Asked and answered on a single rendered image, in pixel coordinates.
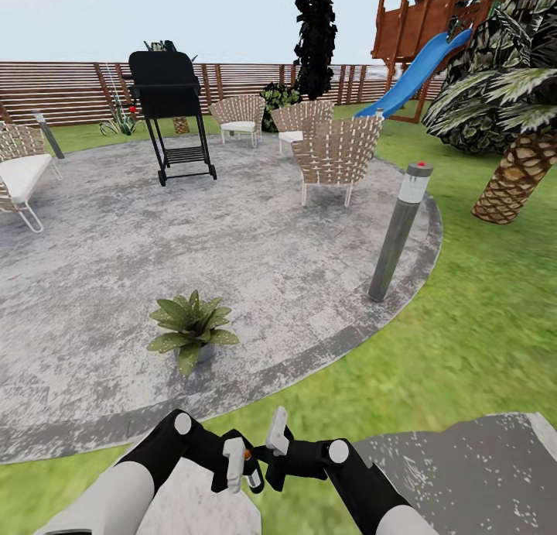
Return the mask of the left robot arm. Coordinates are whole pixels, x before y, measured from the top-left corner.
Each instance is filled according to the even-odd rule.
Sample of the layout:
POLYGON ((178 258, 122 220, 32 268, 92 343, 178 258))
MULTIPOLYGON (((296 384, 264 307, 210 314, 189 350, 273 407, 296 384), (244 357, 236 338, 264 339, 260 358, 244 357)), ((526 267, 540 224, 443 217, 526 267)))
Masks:
POLYGON ((212 492, 228 488, 238 494, 245 449, 253 446, 237 429, 220 437, 177 408, 144 433, 103 478, 35 535, 136 535, 157 491, 181 458, 214 473, 212 492))

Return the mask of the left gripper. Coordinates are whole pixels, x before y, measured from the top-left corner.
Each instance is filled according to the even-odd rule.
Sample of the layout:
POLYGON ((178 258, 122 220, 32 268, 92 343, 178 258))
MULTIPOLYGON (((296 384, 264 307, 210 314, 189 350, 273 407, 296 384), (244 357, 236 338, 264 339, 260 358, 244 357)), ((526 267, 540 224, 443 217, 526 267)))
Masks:
POLYGON ((214 473, 213 482, 211 485, 212 492, 220 492, 224 489, 228 488, 227 484, 227 469, 228 469, 228 458, 224 457, 224 442, 225 440, 231 440, 231 438, 242 438, 245 444, 245 449, 251 450, 254 445, 252 445, 244 435, 237 429, 233 429, 228 431, 226 434, 222 435, 221 437, 216 435, 215 433, 212 434, 210 449, 203 457, 203 460, 200 461, 198 464, 208 471, 212 471, 214 473))

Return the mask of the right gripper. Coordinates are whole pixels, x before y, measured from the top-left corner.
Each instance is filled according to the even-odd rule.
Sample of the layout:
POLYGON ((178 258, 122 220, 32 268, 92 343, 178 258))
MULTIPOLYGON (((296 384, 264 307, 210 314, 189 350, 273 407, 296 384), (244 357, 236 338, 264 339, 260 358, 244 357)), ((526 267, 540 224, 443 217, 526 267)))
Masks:
POLYGON ((268 464, 265 480, 276 492, 282 491, 286 475, 306 476, 302 470, 302 450, 306 441, 296 440, 288 427, 284 429, 284 437, 289 440, 287 455, 275 456, 273 449, 262 446, 250 450, 253 457, 268 464))

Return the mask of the insectifuge atomizer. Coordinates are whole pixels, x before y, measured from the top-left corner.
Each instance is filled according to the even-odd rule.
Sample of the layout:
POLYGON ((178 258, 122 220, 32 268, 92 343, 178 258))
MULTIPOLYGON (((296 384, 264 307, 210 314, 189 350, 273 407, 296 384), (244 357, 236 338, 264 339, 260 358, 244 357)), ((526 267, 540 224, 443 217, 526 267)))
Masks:
POLYGON ((265 479, 263 478, 261 472, 259 460, 250 454, 248 448, 245 449, 244 467, 251 472, 251 474, 244 475, 248 481, 250 490, 254 494, 262 492, 265 485, 265 479))

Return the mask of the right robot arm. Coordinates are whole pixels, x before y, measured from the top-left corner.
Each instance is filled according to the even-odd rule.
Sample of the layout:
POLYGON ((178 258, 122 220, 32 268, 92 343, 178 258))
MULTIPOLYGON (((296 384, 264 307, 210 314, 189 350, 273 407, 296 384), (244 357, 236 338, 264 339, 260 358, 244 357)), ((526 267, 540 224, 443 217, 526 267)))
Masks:
POLYGON ((373 463, 368 468, 347 438, 298 441, 286 426, 283 406, 275 410, 265 445, 250 454, 268 464, 265 480, 282 491, 286 475, 330 478, 338 496, 363 535, 439 535, 389 477, 373 463))

